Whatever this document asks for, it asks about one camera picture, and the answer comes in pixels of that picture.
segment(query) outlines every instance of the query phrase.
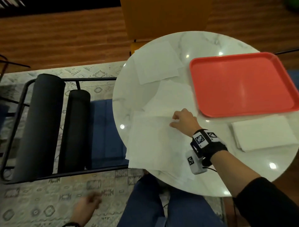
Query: brown wood flooring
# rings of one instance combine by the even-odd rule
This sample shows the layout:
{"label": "brown wood flooring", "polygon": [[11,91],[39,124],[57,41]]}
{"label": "brown wood flooring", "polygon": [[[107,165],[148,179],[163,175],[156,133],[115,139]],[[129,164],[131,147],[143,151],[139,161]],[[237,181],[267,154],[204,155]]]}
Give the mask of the brown wood flooring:
{"label": "brown wood flooring", "polygon": [[[281,0],[214,0],[206,31],[276,52],[299,46],[298,26],[299,15]],[[130,42],[119,7],[0,19],[0,54],[31,70],[127,60]],[[299,69],[299,52],[279,57],[287,69]],[[298,155],[274,183],[299,205]],[[229,226],[236,226],[230,198],[225,206]],[[238,219],[238,226],[248,226]]]}

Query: leg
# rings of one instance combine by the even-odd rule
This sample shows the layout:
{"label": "leg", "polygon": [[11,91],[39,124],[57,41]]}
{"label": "leg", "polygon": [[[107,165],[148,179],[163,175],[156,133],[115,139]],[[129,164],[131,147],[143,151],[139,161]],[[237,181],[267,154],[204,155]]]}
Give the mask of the leg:
{"label": "leg", "polygon": [[171,187],[168,227],[225,227],[203,196]]}
{"label": "leg", "polygon": [[156,178],[144,175],[134,186],[118,227],[154,227],[159,217],[165,217]]}

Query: patterned rug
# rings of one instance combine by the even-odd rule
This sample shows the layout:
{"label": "patterned rug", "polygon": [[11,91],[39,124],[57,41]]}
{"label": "patterned rug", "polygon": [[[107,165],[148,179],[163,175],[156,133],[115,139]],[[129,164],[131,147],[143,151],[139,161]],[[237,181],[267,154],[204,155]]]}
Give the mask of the patterned rug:
{"label": "patterned rug", "polygon": [[[19,100],[24,83],[36,78],[41,73],[57,75],[62,78],[117,77],[125,62],[103,63],[57,69],[5,74],[0,83],[0,96]],[[114,81],[81,82],[81,89],[91,94],[92,100],[111,99]],[[30,103],[33,86],[29,87],[26,102]],[[62,110],[61,126],[54,160],[53,173],[57,172],[59,150],[63,131],[68,94],[76,89],[74,82],[67,82]],[[9,103],[10,112],[15,111],[16,104]],[[19,141],[22,137],[28,108],[24,109],[9,164],[14,165]],[[12,118],[7,118],[1,130],[0,152],[5,147]],[[80,197],[92,190],[103,193],[100,208],[95,211],[87,227],[116,226],[126,206],[126,202],[135,183],[143,175],[140,169],[116,170],[94,174],[84,174],[50,180],[35,181],[13,185],[0,185],[0,226],[9,227],[59,227],[68,222],[74,204]],[[10,178],[12,171],[5,172]],[[160,196],[163,206],[168,204],[169,194]],[[222,198],[205,197],[214,212],[225,219]]]}

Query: black wristwatch band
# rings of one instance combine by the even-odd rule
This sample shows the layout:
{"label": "black wristwatch band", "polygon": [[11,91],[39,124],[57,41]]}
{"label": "black wristwatch band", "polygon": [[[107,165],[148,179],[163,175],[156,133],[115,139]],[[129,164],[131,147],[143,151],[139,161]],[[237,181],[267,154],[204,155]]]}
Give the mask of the black wristwatch band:
{"label": "black wristwatch band", "polygon": [[190,143],[198,158],[204,157],[203,166],[212,165],[210,159],[218,151],[226,150],[226,146],[222,141],[210,130],[200,129],[196,131]]}
{"label": "black wristwatch band", "polygon": [[66,223],[64,226],[62,227],[66,227],[66,226],[74,226],[74,227],[81,227],[77,222],[69,222]]}

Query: cylindrical cushion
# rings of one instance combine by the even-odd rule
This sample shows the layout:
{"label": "cylindrical cushion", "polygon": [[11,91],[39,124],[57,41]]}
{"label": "cylindrical cushion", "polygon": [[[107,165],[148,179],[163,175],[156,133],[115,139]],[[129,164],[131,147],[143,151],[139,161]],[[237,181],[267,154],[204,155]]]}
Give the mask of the cylindrical cushion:
{"label": "cylindrical cushion", "polygon": [[90,94],[85,90],[72,90],[66,108],[58,173],[84,170],[89,151],[89,118]]}
{"label": "cylindrical cushion", "polygon": [[53,172],[65,82],[40,74],[33,87],[12,182],[33,181]]}

